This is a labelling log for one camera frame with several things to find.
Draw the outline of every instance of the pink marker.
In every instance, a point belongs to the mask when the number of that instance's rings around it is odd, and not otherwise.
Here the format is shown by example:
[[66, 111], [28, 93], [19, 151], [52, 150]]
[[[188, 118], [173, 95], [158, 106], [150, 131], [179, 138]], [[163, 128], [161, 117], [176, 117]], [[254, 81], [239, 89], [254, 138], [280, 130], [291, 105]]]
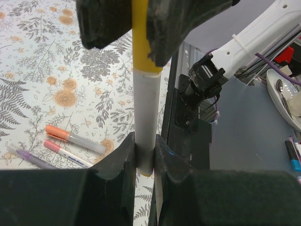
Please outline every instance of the pink marker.
[[51, 151], [59, 153], [60, 155], [66, 157], [67, 159], [70, 159], [72, 162], [78, 164], [79, 166], [82, 166], [84, 168], [90, 168], [91, 166], [93, 166], [92, 163], [78, 157], [75, 154], [72, 154], [71, 152], [66, 151], [61, 146], [51, 142], [50, 140], [45, 140], [44, 146], [46, 148], [49, 148]]

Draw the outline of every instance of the purple marker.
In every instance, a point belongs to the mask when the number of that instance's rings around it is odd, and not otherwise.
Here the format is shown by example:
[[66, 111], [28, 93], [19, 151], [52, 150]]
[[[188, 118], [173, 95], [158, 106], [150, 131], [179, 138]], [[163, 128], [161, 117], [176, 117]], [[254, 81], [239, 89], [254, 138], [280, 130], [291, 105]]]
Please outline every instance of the purple marker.
[[42, 169], [57, 169], [57, 167], [54, 167], [54, 166], [48, 164], [47, 162], [43, 161], [42, 159], [39, 159], [38, 157], [32, 155], [31, 153], [23, 150], [22, 148], [14, 145], [14, 144], [10, 144], [7, 147], [7, 150], [11, 153], [14, 153], [18, 157], [25, 159], [26, 161], [28, 161]]

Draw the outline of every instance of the floral tablecloth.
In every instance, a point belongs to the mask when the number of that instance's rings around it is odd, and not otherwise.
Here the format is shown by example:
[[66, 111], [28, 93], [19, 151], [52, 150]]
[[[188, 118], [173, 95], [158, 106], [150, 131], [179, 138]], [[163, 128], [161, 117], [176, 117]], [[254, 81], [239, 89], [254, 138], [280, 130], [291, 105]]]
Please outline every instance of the floral tablecloth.
[[[77, 165], [44, 148], [51, 124], [106, 147], [111, 153], [134, 130], [131, 33], [105, 49], [86, 50], [79, 38], [75, 2], [0, 0], [0, 169], [35, 168], [8, 153], [18, 144], [58, 168]], [[164, 68], [158, 133], [170, 63]], [[104, 158], [53, 140], [96, 163]], [[134, 225], [147, 225], [153, 177], [137, 175]]]

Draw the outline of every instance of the spoon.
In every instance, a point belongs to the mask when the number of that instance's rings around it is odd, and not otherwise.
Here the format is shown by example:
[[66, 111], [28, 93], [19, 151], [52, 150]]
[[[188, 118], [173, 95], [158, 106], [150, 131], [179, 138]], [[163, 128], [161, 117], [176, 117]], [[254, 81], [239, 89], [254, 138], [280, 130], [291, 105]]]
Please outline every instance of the spoon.
[[283, 91], [283, 82], [282, 82], [281, 79], [278, 79], [277, 82], [276, 82], [276, 90], [281, 95], [281, 101], [282, 101], [282, 104], [283, 104], [284, 108], [286, 109], [289, 116], [292, 118], [292, 115], [291, 115], [290, 109], [288, 108], [286, 99], [284, 98], [284, 96], [281, 93]]

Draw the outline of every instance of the plate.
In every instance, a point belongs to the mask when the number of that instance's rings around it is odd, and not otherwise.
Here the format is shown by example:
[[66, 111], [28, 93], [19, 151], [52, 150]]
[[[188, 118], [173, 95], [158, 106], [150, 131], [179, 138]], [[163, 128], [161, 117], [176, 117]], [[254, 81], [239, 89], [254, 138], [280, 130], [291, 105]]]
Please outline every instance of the plate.
[[301, 131], [301, 118], [295, 117], [293, 115], [291, 118], [282, 104], [281, 96], [276, 90], [276, 82], [278, 79], [282, 80], [283, 83], [282, 95], [286, 100], [292, 98], [296, 93], [298, 93], [298, 90], [292, 85], [291, 82], [283, 78], [280, 74], [278, 74], [273, 69], [269, 69], [267, 71], [267, 86], [268, 86], [269, 95], [271, 96], [276, 108], [278, 109], [282, 117], [296, 130]]

